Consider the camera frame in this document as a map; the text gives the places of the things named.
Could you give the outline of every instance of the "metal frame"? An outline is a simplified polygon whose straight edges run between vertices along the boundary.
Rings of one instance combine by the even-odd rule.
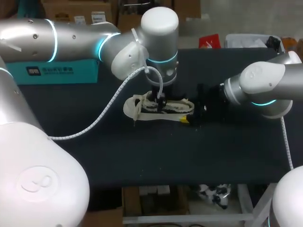
[[[245,221],[245,227],[261,227],[269,215],[271,198],[276,184],[271,183],[253,208],[246,184],[238,185],[238,198],[241,206],[241,214],[217,214],[217,215],[172,215],[172,216],[141,216],[124,217],[123,224],[145,223],[199,223],[215,221]]]

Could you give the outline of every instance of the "white cable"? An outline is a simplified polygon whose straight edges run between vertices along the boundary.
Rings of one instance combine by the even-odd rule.
[[[157,97],[160,98],[162,91],[163,91],[163,79],[161,74],[159,73],[159,71],[152,67],[152,66],[148,66],[148,68],[152,71],[154,71],[156,73],[156,75],[159,78],[159,83],[160,83],[160,88],[159,88],[159,93],[157,94]],[[83,129],[82,131],[75,133],[73,135],[70,136],[61,136],[61,137],[54,137],[54,136],[50,136],[49,138],[51,138],[52,140],[70,140],[73,138],[76,138],[80,135],[83,135],[84,133],[88,132],[89,130],[91,130],[101,119],[102,117],[105,115],[105,113],[109,110],[109,108],[111,107],[111,105],[113,104],[113,102],[115,101],[115,99],[118,97],[119,93],[122,91],[122,89],[124,88],[124,86],[127,84],[128,81],[130,81],[132,78],[136,77],[142,70],[144,70],[145,67],[141,67],[138,68],[137,70],[135,70],[132,74],[130,74],[124,81],[123,83],[120,85],[120,87],[118,88],[118,90],[115,92],[114,96],[111,98],[111,100],[109,101],[109,103],[107,104],[107,106],[104,108],[104,110],[102,111],[102,113],[99,115],[99,117],[87,128]]]
[[[288,145],[288,139],[287,139],[284,117],[281,117],[281,125],[282,125],[282,131],[283,131],[283,137],[284,137],[284,142],[285,142],[285,148],[286,148],[286,152],[287,152],[289,167],[290,167],[290,170],[293,170],[294,166],[293,166],[293,162],[292,162],[292,157],[290,155],[290,149],[289,149],[289,145]]]

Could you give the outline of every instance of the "white tube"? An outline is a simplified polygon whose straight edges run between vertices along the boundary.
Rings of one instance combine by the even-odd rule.
[[[159,71],[152,67],[152,66],[147,66],[148,69],[154,71],[158,78],[159,78],[159,83],[160,83],[160,89],[159,89],[159,93],[157,95],[158,98],[161,97],[162,91],[163,91],[163,80],[162,80],[162,76],[159,73]],[[99,117],[87,128],[83,129],[80,132],[77,132],[75,134],[72,134],[70,136],[61,136],[61,137],[54,137],[54,136],[50,136],[49,138],[51,138],[52,140],[70,140],[73,138],[76,138],[78,136],[83,135],[84,133],[88,132],[89,130],[91,130],[101,119],[102,117],[105,115],[105,113],[109,110],[109,108],[111,107],[111,105],[113,104],[113,102],[115,101],[115,99],[118,97],[118,95],[120,94],[120,92],[122,91],[122,89],[124,88],[124,86],[127,84],[128,81],[130,81],[132,78],[136,77],[142,70],[144,70],[145,67],[141,67],[138,68],[137,70],[135,70],[131,75],[129,75],[124,81],[123,83],[120,85],[120,87],[118,88],[118,90],[115,92],[114,96],[111,98],[111,100],[109,101],[109,103],[106,105],[106,107],[104,108],[104,110],[102,111],[102,113],[99,115]]]

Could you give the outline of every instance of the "teal box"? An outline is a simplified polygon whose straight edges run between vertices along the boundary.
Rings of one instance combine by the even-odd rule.
[[[98,81],[96,60],[7,63],[18,85],[77,84]]]

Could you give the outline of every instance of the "logo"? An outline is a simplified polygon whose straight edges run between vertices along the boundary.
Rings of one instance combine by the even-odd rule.
[[[56,172],[45,166],[34,166],[24,170],[17,180],[17,191],[26,201],[45,201],[59,188]]]
[[[41,72],[37,66],[27,67],[27,73],[30,76],[41,76]]]

